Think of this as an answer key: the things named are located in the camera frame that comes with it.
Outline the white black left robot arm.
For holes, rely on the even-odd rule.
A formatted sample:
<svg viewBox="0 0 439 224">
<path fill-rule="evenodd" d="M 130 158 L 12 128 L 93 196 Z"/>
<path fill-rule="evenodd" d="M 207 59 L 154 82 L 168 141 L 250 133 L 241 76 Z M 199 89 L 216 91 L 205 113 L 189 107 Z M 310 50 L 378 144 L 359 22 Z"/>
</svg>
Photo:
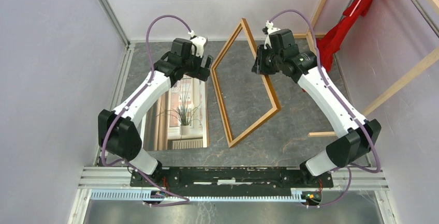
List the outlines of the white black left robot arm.
<svg viewBox="0 0 439 224">
<path fill-rule="evenodd" d="M 149 109 L 184 76 L 206 81 L 210 76 L 213 57 L 203 64 L 208 39 L 195 36 L 176 38 L 170 51 L 153 64 L 140 86 L 113 110 L 103 109 L 98 115 L 98 144 L 101 155 L 106 152 L 119 157 L 134 169 L 143 172 L 143 180 L 149 186 L 162 182 L 161 164 L 144 148 L 138 125 Z"/>
</svg>

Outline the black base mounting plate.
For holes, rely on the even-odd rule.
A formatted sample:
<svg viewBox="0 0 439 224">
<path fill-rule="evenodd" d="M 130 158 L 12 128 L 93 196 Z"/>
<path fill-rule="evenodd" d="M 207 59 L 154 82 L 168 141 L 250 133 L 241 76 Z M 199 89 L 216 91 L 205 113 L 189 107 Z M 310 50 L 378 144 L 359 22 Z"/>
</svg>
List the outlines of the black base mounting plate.
<svg viewBox="0 0 439 224">
<path fill-rule="evenodd" d="M 162 167 L 150 179 L 185 197 L 276 197 L 291 189 L 333 187 L 332 176 L 311 176 L 299 167 Z"/>
</svg>

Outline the aluminium rail frame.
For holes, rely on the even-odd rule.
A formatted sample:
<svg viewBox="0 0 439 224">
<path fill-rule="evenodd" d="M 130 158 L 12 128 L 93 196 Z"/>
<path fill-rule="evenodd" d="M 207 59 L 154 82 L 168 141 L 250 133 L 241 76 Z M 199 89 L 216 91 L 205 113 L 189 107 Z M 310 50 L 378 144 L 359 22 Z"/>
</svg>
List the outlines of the aluminium rail frame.
<svg viewBox="0 0 439 224">
<path fill-rule="evenodd" d="M 118 73 L 116 85 L 113 90 L 112 104 L 122 98 L 123 88 L 126 83 L 129 64 L 134 53 L 134 41 L 129 41 L 127 35 L 123 31 L 120 21 L 117 19 L 109 0 L 99 0 L 107 17 L 118 33 L 119 37 L 125 43 L 125 51 L 123 55 L 121 69 Z M 364 192 L 372 191 L 375 194 L 376 203 L 379 210 L 379 218 L 382 223 L 398 223 L 397 212 L 392 202 L 393 198 L 388 188 L 386 179 L 379 177 L 377 174 L 361 177 L 363 171 L 359 168 L 352 168 L 352 179 L 350 191 L 361 195 Z M 92 167 L 84 167 L 81 176 L 80 185 L 77 189 L 74 204 L 72 206 L 68 223 L 85 223 L 87 217 L 87 209 L 90 201 L 141 201 L 147 200 L 153 187 L 131 187 L 128 183 L 128 173 L 122 173 L 120 167 L 98 167 L 96 161 Z M 201 203 L 298 203 L 300 188 L 292 188 L 288 196 L 256 196 L 256 197 L 195 197 L 192 202 Z"/>
</svg>

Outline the plant window photo print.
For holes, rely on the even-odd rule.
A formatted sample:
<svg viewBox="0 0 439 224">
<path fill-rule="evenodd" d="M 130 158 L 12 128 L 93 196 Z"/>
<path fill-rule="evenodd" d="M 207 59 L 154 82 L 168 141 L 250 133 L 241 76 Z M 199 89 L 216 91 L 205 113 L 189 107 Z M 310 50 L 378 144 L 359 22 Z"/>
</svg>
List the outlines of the plant window photo print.
<svg viewBox="0 0 439 224">
<path fill-rule="evenodd" d="M 139 130 L 147 151 L 206 148 L 207 83 L 184 76 L 152 105 Z"/>
</svg>

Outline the red cloth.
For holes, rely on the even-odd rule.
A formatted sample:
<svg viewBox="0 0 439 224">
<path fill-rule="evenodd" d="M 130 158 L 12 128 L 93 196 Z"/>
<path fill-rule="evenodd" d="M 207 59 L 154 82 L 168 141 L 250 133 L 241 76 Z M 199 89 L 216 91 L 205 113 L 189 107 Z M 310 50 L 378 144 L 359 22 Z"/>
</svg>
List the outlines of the red cloth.
<svg viewBox="0 0 439 224">
<path fill-rule="evenodd" d="M 365 17 L 373 0 L 354 0 L 342 13 L 342 19 L 325 36 L 316 39 L 320 52 L 320 63 L 329 72 L 333 63 L 333 54 L 340 50 L 340 46 L 348 31 L 359 17 Z"/>
</svg>

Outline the right controller board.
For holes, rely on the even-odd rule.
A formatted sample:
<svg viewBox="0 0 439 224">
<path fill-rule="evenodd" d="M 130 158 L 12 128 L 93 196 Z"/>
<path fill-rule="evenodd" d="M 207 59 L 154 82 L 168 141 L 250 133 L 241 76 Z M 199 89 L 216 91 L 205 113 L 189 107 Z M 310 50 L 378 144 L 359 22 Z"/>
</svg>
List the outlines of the right controller board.
<svg viewBox="0 0 439 224">
<path fill-rule="evenodd" d="M 301 195 L 302 203 L 305 206 L 318 206 L 322 202 L 322 195 L 320 192 L 304 192 Z"/>
</svg>

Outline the controller board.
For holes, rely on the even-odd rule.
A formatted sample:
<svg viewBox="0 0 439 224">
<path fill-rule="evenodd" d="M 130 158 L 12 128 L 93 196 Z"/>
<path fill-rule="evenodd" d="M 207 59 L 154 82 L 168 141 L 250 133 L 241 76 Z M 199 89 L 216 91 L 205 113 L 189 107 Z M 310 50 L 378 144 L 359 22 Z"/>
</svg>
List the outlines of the controller board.
<svg viewBox="0 0 439 224">
<path fill-rule="evenodd" d="M 168 194 L 161 190 L 152 190 L 150 193 L 151 199 L 165 199 L 168 197 Z"/>
<path fill-rule="evenodd" d="M 320 192 L 304 192 L 301 195 L 302 203 L 305 206 L 318 206 L 322 202 L 322 195 Z"/>
</svg>

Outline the left controller board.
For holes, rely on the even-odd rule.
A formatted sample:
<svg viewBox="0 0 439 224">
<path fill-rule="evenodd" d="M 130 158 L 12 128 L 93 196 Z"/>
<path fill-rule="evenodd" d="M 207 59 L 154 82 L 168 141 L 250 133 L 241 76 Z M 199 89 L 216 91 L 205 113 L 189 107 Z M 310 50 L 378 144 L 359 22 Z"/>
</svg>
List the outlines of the left controller board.
<svg viewBox="0 0 439 224">
<path fill-rule="evenodd" d="M 152 190 L 150 193 L 151 199 L 165 199 L 168 197 L 168 194 L 161 190 Z"/>
</svg>

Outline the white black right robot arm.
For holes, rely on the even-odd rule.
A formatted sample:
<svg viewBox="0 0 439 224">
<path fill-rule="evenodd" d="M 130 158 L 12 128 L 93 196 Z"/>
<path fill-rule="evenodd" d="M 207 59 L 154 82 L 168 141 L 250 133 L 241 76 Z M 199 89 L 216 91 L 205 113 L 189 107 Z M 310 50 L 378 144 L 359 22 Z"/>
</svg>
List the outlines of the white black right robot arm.
<svg viewBox="0 0 439 224">
<path fill-rule="evenodd" d="M 291 78 L 319 106 L 337 136 L 322 152 L 300 166 L 300 183 L 312 187 L 321 174 L 343 168 L 369 153 L 382 127 L 376 119 L 367 120 L 346 100 L 325 69 L 318 66 L 312 51 L 299 51 L 291 30 L 265 27 L 262 31 L 266 39 L 257 48 L 252 72 L 263 75 L 281 72 Z"/>
</svg>

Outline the golden wooden picture frame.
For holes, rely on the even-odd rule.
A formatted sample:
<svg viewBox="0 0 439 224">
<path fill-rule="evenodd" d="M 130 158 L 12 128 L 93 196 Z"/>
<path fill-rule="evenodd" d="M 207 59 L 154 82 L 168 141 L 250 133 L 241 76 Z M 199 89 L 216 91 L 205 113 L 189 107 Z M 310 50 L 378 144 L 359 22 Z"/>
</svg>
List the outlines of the golden wooden picture frame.
<svg viewBox="0 0 439 224">
<path fill-rule="evenodd" d="M 244 141 L 281 110 L 270 77 L 250 71 L 257 45 L 249 23 L 241 18 L 211 68 L 216 103 L 229 148 Z"/>
</svg>

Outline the light wooden beam structure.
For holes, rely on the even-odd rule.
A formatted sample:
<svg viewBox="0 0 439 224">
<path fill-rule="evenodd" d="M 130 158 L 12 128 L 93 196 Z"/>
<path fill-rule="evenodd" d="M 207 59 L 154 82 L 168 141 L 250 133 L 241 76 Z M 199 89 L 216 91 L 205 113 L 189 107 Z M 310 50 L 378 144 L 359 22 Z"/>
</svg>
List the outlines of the light wooden beam structure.
<svg viewBox="0 0 439 224">
<path fill-rule="evenodd" d="M 438 127 L 438 0 L 374 0 L 336 54 L 349 98 L 383 132 Z"/>
</svg>

